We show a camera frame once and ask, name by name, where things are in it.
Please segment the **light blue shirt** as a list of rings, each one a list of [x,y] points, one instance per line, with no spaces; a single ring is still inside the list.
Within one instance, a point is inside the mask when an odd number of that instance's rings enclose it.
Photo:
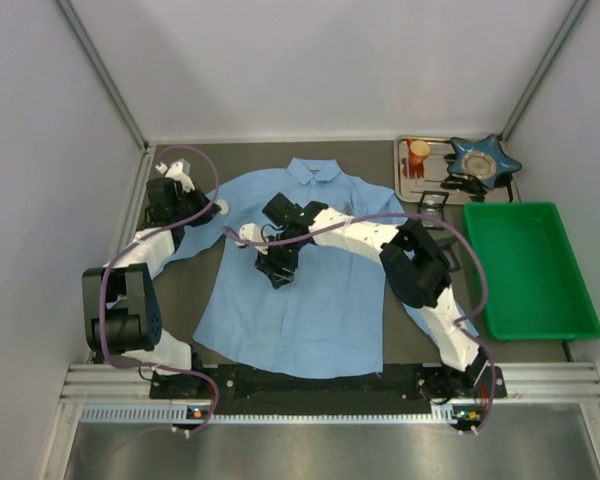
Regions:
[[[219,188],[229,212],[185,231],[172,260],[196,256],[223,226],[262,225],[278,193],[305,206],[325,203],[361,217],[399,212],[393,191],[345,174],[334,160],[294,158],[285,168],[248,172]],[[294,280],[274,288],[255,265],[258,252],[226,241],[194,340],[234,362],[301,378],[330,379],[383,369],[385,273],[346,251],[307,245]]]

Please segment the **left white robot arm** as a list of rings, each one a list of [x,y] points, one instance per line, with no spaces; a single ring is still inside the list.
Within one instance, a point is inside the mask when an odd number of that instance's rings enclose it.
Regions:
[[[83,315],[86,342],[91,351],[102,353],[105,339],[112,356],[122,355],[150,363],[165,374],[191,370],[194,352],[162,325],[153,286],[166,260],[179,249],[187,218],[192,227],[209,223],[220,207],[190,179],[161,177],[146,184],[148,205],[133,238],[133,248],[115,263],[105,289],[101,288],[105,267],[82,274]]]

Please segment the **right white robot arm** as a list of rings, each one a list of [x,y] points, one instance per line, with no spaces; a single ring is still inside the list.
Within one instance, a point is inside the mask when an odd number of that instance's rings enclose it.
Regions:
[[[255,266],[274,288],[293,281],[300,250],[308,244],[369,259],[382,266],[393,294],[423,315],[443,365],[468,386],[478,384],[488,367],[487,354],[464,324],[450,262],[425,225],[431,222],[449,231],[475,258],[469,241],[455,227],[427,214],[408,214],[405,223],[394,225],[392,213],[353,217],[321,202],[300,206],[283,194],[271,199],[263,213],[274,225],[274,235],[265,235],[262,227],[251,223],[240,227],[239,238],[257,249]]]

